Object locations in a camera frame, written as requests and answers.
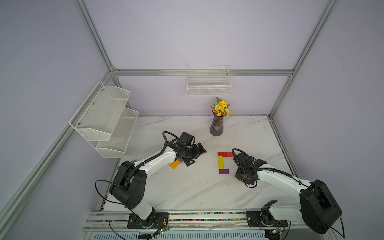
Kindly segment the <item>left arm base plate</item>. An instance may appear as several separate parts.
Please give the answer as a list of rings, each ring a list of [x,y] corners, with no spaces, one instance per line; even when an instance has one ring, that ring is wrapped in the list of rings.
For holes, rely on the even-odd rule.
[[[159,229],[167,225],[169,221],[169,213],[152,213],[145,220],[141,219],[135,213],[129,215],[127,223],[128,229]]]

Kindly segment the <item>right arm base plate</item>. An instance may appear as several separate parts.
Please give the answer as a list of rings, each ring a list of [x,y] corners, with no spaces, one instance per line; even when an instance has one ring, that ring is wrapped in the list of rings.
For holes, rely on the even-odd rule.
[[[246,219],[250,228],[262,228],[262,227],[287,227],[289,224],[287,221],[275,220],[270,213],[262,211],[249,211],[246,212]]]

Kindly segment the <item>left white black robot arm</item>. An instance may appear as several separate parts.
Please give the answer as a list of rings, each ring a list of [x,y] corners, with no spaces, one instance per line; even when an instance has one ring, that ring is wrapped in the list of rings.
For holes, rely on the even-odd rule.
[[[147,178],[168,164],[182,159],[186,166],[207,151],[201,143],[195,143],[195,137],[183,132],[177,137],[171,132],[162,132],[163,147],[159,152],[138,162],[123,162],[109,189],[119,204],[130,210],[141,220],[152,219],[155,210],[144,199]]]

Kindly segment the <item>lime yellow long block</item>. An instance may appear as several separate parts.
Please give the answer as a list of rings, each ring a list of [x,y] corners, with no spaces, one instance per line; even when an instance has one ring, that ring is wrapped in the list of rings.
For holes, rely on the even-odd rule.
[[[218,156],[218,167],[219,170],[224,169],[224,158],[222,156]]]

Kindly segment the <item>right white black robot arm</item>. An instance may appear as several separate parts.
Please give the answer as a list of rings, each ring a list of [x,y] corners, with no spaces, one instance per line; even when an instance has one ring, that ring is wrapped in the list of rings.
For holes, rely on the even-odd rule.
[[[278,170],[261,159],[244,152],[234,155],[237,165],[235,177],[248,188],[255,188],[259,181],[271,184],[296,199],[295,204],[282,204],[276,200],[266,203],[257,217],[266,227],[279,222],[306,224],[317,234],[325,234],[337,220],[342,210],[328,186],[320,181],[308,181]]]

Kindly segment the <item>dark purple block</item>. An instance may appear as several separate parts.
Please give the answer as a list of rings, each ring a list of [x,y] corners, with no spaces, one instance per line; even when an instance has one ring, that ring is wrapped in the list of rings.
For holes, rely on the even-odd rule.
[[[229,169],[219,169],[220,175],[228,175],[230,173]]]

